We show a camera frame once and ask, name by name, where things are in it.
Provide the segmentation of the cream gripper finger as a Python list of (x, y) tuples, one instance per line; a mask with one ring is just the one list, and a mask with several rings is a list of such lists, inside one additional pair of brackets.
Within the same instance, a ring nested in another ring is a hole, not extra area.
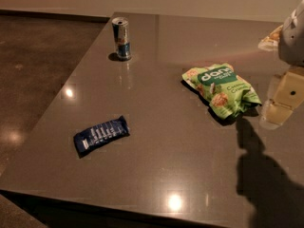
[(275, 104), (267, 100), (261, 109), (260, 125), (268, 130), (275, 130), (281, 127), (292, 115), (293, 111), (281, 104)]
[(273, 101), (296, 109), (304, 102), (304, 67), (291, 66), (280, 78)]

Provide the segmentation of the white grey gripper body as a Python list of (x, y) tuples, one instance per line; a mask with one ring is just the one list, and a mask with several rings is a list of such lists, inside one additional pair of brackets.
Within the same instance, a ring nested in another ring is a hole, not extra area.
[(283, 23), (278, 55), (289, 65), (304, 67), (304, 0)]

